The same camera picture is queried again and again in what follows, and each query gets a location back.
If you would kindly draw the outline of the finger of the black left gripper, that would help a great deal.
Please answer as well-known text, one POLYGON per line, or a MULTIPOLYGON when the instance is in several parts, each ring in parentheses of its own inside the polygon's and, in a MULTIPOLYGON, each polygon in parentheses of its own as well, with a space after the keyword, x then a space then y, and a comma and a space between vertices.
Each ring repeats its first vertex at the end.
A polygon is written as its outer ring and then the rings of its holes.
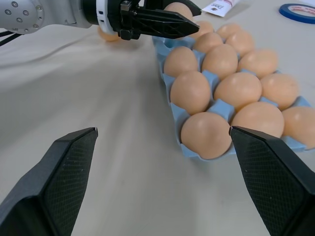
POLYGON ((199 25, 177 12, 138 9, 134 14, 136 33, 177 39, 199 31, 199 25))
POLYGON ((193 16, 198 16, 201 14, 201 8, 198 7, 195 3, 193 3, 190 0, 144 0, 144 7, 146 9, 151 10, 163 10, 165 9, 169 4, 179 2, 186 5, 190 11, 192 12, 193 16))

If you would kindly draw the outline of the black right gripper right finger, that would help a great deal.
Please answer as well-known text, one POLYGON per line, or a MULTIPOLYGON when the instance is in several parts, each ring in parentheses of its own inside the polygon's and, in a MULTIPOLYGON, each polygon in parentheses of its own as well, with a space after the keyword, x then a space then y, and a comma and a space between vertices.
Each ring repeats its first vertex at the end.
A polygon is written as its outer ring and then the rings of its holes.
POLYGON ((229 130, 248 193, 272 236, 315 234, 315 173, 280 138, 229 130))

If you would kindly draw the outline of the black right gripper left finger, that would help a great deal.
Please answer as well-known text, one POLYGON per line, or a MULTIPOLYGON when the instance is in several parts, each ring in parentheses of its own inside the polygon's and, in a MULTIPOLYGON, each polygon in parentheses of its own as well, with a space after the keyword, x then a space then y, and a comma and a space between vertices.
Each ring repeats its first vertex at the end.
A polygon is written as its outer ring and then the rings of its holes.
POLYGON ((86 193, 98 131, 55 140, 0 205, 2 236, 71 235, 86 193))

